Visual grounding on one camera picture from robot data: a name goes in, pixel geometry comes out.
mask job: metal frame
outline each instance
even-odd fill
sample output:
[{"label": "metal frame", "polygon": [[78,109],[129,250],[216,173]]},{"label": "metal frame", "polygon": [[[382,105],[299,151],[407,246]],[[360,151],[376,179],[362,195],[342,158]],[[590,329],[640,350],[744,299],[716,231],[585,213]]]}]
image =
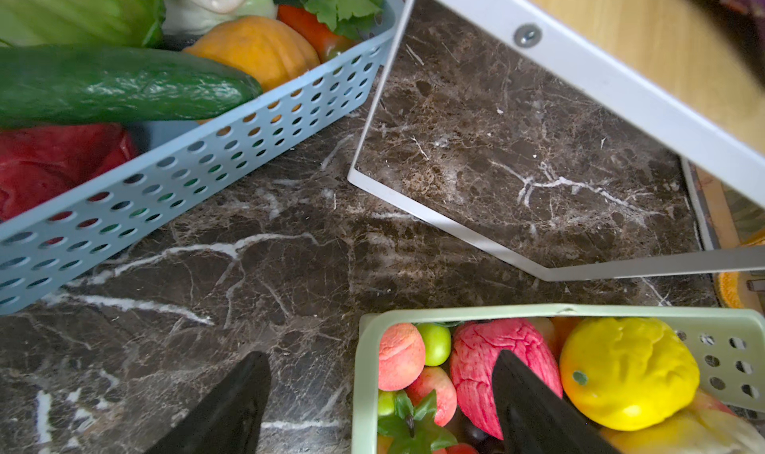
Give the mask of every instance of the metal frame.
[{"label": "metal frame", "polygon": [[[681,153],[703,166],[742,194],[765,206],[765,190],[761,183],[761,175],[765,174],[765,158],[594,47],[527,0],[438,1],[584,91],[676,153]],[[547,268],[356,170],[359,154],[396,60],[398,47],[414,4],[415,0],[406,0],[404,3],[391,51],[348,172],[348,181],[352,185],[544,281],[765,269],[765,247],[702,251]],[[543,40],[532,47],[520,47],[514,40],[514,34],[517,28],[529,23],[541,28]]]}]

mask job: perforated basket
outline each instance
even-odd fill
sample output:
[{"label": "perforated basket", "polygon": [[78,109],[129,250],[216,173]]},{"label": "perforated basket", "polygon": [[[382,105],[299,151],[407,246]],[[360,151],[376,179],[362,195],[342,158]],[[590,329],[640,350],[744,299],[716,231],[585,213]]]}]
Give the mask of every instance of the perforated basket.
[{"label": "perforated basket", "polygon": [[210,122],[132,126],[148,152],[0,224],[0,315],[135,243],[364,103],[402,0],[375,36]]},{"label": "perforated basket", "polygon": [[377,373],[383,333],[397,323],[531,316],[646,316],[673,327],[701,370],[701,388],[723,403],[765,412],[765,319],[749,309],[515,305],[411,309],[364,315],[353,381],[352,454],[377,451]]}]

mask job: cucumber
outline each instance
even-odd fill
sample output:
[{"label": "cucumber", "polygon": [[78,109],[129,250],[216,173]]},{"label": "cucumber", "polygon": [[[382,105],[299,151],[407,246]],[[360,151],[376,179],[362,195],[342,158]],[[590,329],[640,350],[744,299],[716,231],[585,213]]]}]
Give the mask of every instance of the cucumber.
[{"label": "cucumber", "polygon": [[233,67],[148,48],[0,47],[0,127],[211,119],[261,95]]}]

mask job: lettuce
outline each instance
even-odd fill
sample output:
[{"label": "lettuce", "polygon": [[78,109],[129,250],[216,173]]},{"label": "lettuce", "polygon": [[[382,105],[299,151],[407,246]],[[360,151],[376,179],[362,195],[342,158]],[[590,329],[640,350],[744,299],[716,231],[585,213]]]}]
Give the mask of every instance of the lettuce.
[{"label": "lettuce", "polygon": [[162,0],[0,0],[0,47],[153,47],[162,40],[164,19]]}]

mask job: green plastic basket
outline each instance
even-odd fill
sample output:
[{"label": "green plastic basket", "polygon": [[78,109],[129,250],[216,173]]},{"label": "green plastic basket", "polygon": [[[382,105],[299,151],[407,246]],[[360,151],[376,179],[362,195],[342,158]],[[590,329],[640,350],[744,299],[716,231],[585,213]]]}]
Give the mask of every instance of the green plastic basket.
[{"label": "green plastic basket", "polygon": [[650,316],[678,333],[702,373],[701,387],[723,403],[765,411],[765,318],[749,309],[649,306],[515,305],[410,309],[364,315],[353,383],[352,454],[377,451],[380,339],[397,323],[455,322],[531,316]]}]

